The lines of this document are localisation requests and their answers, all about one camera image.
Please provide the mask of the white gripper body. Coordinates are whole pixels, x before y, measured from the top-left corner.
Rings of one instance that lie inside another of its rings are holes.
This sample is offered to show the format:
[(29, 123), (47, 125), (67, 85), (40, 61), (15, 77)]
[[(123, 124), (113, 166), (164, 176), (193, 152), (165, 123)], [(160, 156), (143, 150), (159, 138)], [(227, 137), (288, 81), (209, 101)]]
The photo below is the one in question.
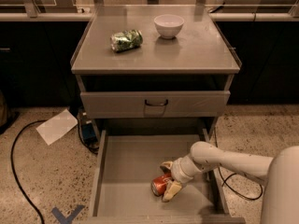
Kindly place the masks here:
[(183, 158), (178, 158), (173, 161), (171, 166), (172, 177), (181, 184), (186, 184), (193, 180), (193, 178), (200, 174), (201, 170), (193, 162), (190, 155), (186, 155)]

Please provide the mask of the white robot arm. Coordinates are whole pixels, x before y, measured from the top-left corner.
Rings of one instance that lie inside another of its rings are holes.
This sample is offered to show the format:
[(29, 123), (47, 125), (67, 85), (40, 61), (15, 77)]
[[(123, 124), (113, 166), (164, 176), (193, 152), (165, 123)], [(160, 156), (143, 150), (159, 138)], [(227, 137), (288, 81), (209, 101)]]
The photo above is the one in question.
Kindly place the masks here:
[(170, 174), (157, 191), (170, 201), (193, 178), (222, 167), (264, 186), (261, 224), (299, 224), (299, 146), (276, 157), (225, 151), (207, 142), (192, 145), (190, 153), (162, 167)]

